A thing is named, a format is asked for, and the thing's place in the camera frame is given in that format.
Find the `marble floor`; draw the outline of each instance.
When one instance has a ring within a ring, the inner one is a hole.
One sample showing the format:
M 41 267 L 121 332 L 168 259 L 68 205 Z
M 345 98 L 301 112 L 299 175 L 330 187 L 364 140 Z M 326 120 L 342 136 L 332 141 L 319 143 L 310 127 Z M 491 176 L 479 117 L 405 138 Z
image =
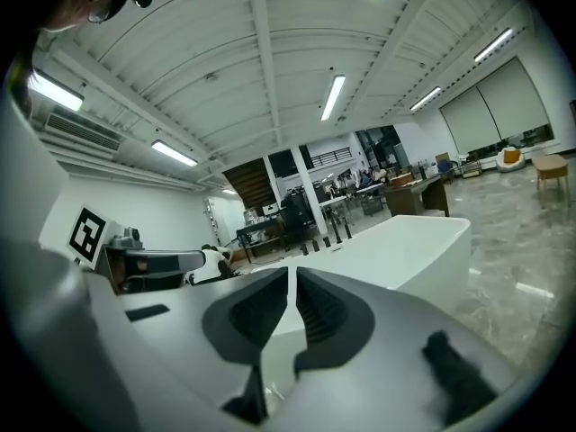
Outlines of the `marble floor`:
M 576 156 L 569 165 L 576 191 Z M 445 186 L 451 216 L 472 224 L 468 287 L 453 316 L 522 369 L 538 369 L 552 359 L 576 311 L 576 192 L 569 208 L 563 184 L 558 188 L 552 181 L 548 187 L 542 208 L 531 165 Z M 373 217 L 352 210 L 352 235 L 389 218 L 387 209 Z M 330 236 L 334 241 L 331 229 Z M 276 251 L 237 269 L 248 273 L 299 254 L 298 248 Z

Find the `column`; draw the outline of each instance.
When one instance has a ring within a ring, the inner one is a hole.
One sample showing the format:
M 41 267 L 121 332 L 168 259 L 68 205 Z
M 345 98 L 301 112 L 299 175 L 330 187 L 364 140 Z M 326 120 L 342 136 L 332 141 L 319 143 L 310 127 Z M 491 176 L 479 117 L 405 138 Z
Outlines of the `column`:
M 268 179 L 270 179 L 270 187 L 272 187 L 272 192 L 274 192 L 274 198 L 276 199 L 276 203 L 278 203 L 278 208 L 280 208 L 282 197 L 280 196 L 280 192 L 278 192 L 276 175 L 274 174 L 274 170 L 272 169 L 272 164 L 270 163 L 270 158 L 268 158 L 268 155 L 264 156 L 264 165 L 266 167 L 266 172 L 268 173 Z
M 300 149 L 298 147 L 291 148 L 290 151 L 292 152 L 292 156 L 294 157 L 294 163 L 298 168 L 298 173 L 300 174 L 302 185 L 304 186 L 304 192 L 308 197 L 308 203 L 310 204 L 312 215 L 314 216 L 314 220 L 316 221 L 316 225 L 318 226 L 318 231 L 321 235 L 327 235 L 328 228 L 326 227 L 324 216 L 322 216 L 322 209 L 320 208 L 320 204 L 318 203 L 318 197 L 314 192 L 314 186 L 312 185 L 310 174 L 308 173 L 308 168 L 304 163 L 304 158 L 302 158 L 302 153 L 300 152 Z

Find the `air conditioner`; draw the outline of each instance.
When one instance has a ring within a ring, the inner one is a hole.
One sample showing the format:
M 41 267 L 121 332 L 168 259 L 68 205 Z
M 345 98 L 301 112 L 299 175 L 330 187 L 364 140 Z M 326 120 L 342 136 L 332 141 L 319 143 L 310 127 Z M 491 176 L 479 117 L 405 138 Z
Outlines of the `air conditioner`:
M 121 144 L 117 139 L 57 113 L 49 115 L 39 135 L 41 140 L 51 144 L 106 159 L 112 159 Z

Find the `fluorescent tube light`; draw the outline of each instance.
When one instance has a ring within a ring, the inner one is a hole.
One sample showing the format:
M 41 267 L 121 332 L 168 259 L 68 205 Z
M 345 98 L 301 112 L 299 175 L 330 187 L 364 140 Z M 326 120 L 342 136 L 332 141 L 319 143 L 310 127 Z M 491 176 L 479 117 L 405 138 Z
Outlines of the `fluorescent tube light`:
M 80 108 L 84 101 L 82 95 L 39 70 L 34 70 L 34 73 L 28 78 L 28 87 L 74 112 Z
M 425 103 L 428 99 L 430 99 L 432 96 L 437 95 L 438 93 L 440 93 L 442 91 L 442 88 L 440 88 L 440 86 L 437 86 L 436 88 L 434 88 L 430 93 L 428 93 L 426 96 L 424 96 L 422 99 L 420 99 L 417 103 L 415 103 L 412 107 L 410 107 L 411 111 L 415 111 L 416 109 L 418 109 L 423 103 Z
M 512 35 L 514 31 L 512 29 L 506 29 L 503 33 L 501 33 L 495 41 L 493 41 L 490 45 L 488 45 L 485 49 L 483 49 L 478 55 L 474 57 L 474 61 L 480 62 L 484 58 L 486 58 L 491 51 L 495 50 L 498 45 L 500 45 L 505 39 L 507 39 L 510 35 Z
M 548 292 L 547 290 L 543 290 L 542 288 L 536 288 L 534 286 L 530 286 L 529 284 L 525 284 L 525 283 L 516 283 L 516 288 L 520 291 L 526 292 L 526 293 L 530 293 L 530 294 L 535 294 L 536 296 L 542 296 L 543 298 L 553 298 L 554 294 L 551 292 Z
M 336 100 L 338 99 L 340 90 L 342 90 L 342 86 L 344 85 L 344 80 L 346 80 L 346 76 L 335 76 L 334 80 L 332 80 L 332 87 L 330 88 L 330 94 L 328 95 L 328 100 L 326 101 L 326 107 L 324 108 L 324 112 L 322 113 L 321 120 L 323 122 L 330 118 L 332 109 L 334 109 L 334 104 L 336 104 Z
M 154 143 L 152 143 L 152 148 L 154 150 L 157 150 L 158 152 L 162 152 L 164 155 L 168 155 L 169 157 L 172 157 L 178 160 L 179 162 L 184 163 L 185 165 L 188 165 L 189 167 L 194 167 L 198 165 L 197 161 L 192 160 L 191 158 L 188 158 L 186 155 L 183 155 L 177 150 L 174 150 L 173 148 L 167 146 L 161 140 L 157 140 Z

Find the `orange cushion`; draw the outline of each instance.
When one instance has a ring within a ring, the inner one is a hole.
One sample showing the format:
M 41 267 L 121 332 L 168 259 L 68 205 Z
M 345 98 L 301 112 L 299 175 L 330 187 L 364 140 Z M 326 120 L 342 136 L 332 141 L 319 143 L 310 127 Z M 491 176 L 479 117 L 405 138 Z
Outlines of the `orange cushion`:
M 520 160 L 519 150 L 504 150 L 504 163 L 516 163 Z

